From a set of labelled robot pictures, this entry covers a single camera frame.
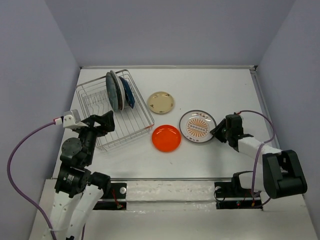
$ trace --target decorated plate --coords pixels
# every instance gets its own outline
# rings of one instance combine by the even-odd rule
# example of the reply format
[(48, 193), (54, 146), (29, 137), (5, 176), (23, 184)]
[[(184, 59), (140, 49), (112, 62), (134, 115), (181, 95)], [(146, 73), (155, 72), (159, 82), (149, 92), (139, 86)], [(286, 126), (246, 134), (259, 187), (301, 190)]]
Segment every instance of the decorated plate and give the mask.
[(166, 114), (174, 108), (175, 100), (169, 93), (158, 91), (148, 98), (147, 104), (152, 112)]
[(205, 143), (213, 138), (210, 131), (217, 126), (215, 119), (207, 112), (192, 110), (180, 119), (179, 128), (182, 135), (193, 143)]

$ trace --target gray wall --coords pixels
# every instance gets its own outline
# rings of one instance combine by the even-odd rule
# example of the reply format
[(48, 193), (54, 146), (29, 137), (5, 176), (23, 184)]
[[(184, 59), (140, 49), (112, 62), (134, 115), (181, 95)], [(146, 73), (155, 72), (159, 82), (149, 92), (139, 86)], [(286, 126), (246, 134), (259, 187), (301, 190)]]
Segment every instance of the gray wall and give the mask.
[(297, 0), (258, 67), (282, 149), (298, 153), (320, 236), (320, 1)]
[(257, 65), (294, 0), (46, 0), (80, 66)]
[[(26, 240), (35, 208), (11, 188), (14, 146), (70, 107), (79, 67), (43, 0), (0, 1), (0, 239)], [(51, 126), (27, 141), (12, 163), (17, 185), (38, 201), (62, 139)]]

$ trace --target wire basket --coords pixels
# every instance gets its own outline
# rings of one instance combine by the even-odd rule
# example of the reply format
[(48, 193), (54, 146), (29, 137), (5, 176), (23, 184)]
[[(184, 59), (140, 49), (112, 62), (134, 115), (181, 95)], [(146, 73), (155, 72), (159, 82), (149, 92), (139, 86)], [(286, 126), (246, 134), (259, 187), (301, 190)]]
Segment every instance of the wire basket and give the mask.
[[(150, 132), (155, 124), (129, 71), (124, 69), (116, 74), (129, 83), (135, 104), (131, 108), (126, 103), (124, 110), (114, 112), (114, 131), (99, 137), (96, 141), (95, 146), (104, 151)], [(100, 116), (113, 110), (108, 99), (106, 76), (77, 85), (76, 94), (86, 118), (93, 114)]]

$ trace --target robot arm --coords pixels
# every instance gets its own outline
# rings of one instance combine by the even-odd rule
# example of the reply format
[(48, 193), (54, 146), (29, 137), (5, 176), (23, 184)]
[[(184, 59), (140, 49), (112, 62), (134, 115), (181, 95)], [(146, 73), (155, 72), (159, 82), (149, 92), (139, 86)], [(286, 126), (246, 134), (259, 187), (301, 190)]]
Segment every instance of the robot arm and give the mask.
[[(237, 152), (252, 159), (256, 158), (261, 148), (257, 162), (262, 164), (262, 177), (255, 181), (257, 191), (265, 191), (272, 199), (304, 194), (307, 191), (307, 182), (296, 152), (268, 145), (260, 147), (262, 142), (250, 134), (244, 134), (242, 118), (238, 114), (225, 116), (210, 133), (220, 142), (228, 142)], [(242, 188), (251, 188), (252, 172), (239, 174), (238, 177)]]
[[(72, 129), (79, 136), (62, 144), (62, 164), (54, 187), (50, 222), (57, 240), (77, 240), (97, 201), (111, 188), (108, 175), (91, 174), (85, 167), (92, 164), (97, 138), (114, 131), (115, 122), (112, 111), (102, 116), (91, 115), (81, 121), (78, 111), (72, 110), (61, 120), (64, 128)], [(43, 240), (52, 240), (51, 230), (47, 229)]]

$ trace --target orange plate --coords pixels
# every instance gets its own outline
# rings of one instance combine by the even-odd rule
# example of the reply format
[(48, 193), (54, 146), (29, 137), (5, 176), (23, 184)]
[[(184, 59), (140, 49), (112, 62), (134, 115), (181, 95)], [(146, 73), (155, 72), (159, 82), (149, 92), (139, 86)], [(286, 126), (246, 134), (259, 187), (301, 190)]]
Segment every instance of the orange plate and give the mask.
[(152, 133), (152, 143), (161, 152), (169, 153), (176, 150), (181, 142), (181, 134), (171, 125), (158, 126)]

